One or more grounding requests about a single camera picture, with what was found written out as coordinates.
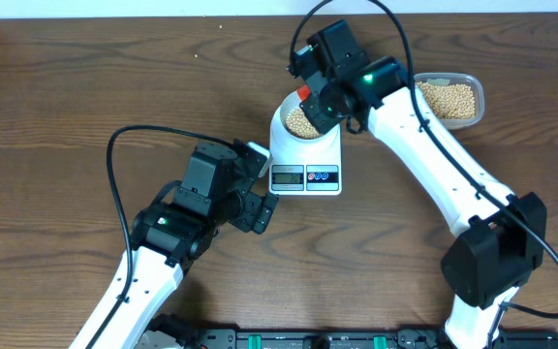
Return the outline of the red plastic measuring scoop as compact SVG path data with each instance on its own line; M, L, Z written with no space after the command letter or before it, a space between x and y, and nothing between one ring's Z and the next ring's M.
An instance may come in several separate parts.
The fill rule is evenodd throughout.
M299 97L299 100L303 102L307 100L311 95L311 89L308 85L304 84L296 91L296 93L297 96Z

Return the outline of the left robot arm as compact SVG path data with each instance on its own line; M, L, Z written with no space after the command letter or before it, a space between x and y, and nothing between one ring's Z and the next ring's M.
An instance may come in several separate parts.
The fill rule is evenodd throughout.
M106 292L76 338L73 348L136 348L148 326L186 273L208 249L221 225L248 233L265 231L278 197L234 190L213 202L166 185L135 219L127 250Z

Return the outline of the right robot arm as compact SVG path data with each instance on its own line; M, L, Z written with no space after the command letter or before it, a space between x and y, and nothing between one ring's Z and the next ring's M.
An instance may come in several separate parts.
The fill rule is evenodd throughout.
M542 200L517 197L485 171L431 114L411 70L395 58L308 51L292 56L291 73L310 90L301 105L320 133L356 118L430 195L455 237L441 261L454 292L445 335L455 348L495 344L512 297L543 262Z

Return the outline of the soybeans in bowl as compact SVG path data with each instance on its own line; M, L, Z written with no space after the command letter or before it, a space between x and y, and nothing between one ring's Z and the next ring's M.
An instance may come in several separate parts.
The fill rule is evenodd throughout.
M288 132L297 138L315 140L321 136L300 108L295 108L288 113L285 124Z

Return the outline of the light blue bowl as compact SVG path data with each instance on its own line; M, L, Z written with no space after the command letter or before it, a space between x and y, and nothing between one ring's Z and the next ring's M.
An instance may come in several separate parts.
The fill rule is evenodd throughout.
M339 126L325 134L317 131L306 118L296 91L289 94L274 114L271 122L272 138L278 143L332 143L340 135Z

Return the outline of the white digital kitchen scale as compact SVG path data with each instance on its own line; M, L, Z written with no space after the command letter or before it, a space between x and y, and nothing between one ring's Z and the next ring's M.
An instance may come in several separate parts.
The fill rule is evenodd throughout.
M315 140L305 140L287 129L286 108L280 107L270 126L268 186L283 196L337 196L342 192L341 132L335 126Z

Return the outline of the soybeans in container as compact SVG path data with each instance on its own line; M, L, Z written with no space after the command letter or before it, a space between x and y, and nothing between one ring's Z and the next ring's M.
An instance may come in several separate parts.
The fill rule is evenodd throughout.
M467 84L435 85L418 82L430 109L443 119L469 119L477 115L476 100Z

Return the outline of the clear plastic container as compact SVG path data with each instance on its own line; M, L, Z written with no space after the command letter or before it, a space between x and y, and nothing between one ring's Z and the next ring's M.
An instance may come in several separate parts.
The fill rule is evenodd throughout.
M440 122L448 130L476 125L485 112L481 82L460 73L420 73L415 75L417 87Z

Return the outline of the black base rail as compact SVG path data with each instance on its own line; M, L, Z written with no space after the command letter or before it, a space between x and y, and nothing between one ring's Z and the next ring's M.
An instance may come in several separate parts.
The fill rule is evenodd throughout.
M366 333L242 332L228 329L201 330L197 337L179 344L159 331L148 331L135 348L207 348L207 349L442 349L455 348L449 339L435 330L400 330ZM500 331L491 348L558 349L558 333Z

